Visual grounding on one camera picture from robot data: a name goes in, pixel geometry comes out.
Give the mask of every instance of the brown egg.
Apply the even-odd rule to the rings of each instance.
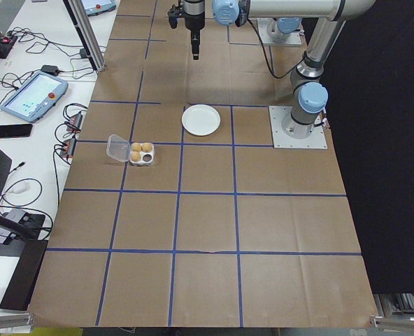
[[[141,157],[141,155],[140,155],[139,152],[134,151],[134,152],[131,153],[131,160],[132,160],[132,162],[138,162],[138,161],[141,160],[141,158],[142,157]]]
[[[140,152],[142,150],[142,145],[140,145],[138,142],[134,142],[131,148],[134,152]]]
[[[150,152],[152,152],[152,143],[145,142],[145,143],[142,145],[142,150],[143,150],[145,153],[150,153]]]

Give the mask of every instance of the metal pole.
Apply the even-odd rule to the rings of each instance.
[[[0,316],[0,329],[32,326],[34,322],[34,316],[31,314],[18,314]]]
[[[86,49],[87,58],[93,70],[104,71],[106,63],[104,62],[97,38],[95,37],[94,30],[90,25],[89,18],[87,17],[81,0],[63,0],[63,2],[72,19],[73,26],[75,26],[76,32],[80,37],[81,43],[84,49]]]
[[[371,316],[371,322],[380,330],[397,330],[414,333],[414,321],[406,319],[383,318],[380,316]]]

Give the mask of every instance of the egg carton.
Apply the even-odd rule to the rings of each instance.
[[[150,142],[134,142],[112,134],[108,138],[106,154],[119,162],[128,162],[133,166],[150,166],[154,163],[155,146]]]
[[[134,142],[131,145],[131,154],[129,155],[129,162],[133,166],[150,166],[154,162],[154,155],[155,155],[155,147],[152,143]]]

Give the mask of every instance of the black backdrop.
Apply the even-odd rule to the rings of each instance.
[[[414,0],[347,22],[321,83],[372,291],[414,293]]]

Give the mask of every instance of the smartphone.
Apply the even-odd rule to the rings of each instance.
[[[32,124],[0,125],[0,139],[29,137]]]

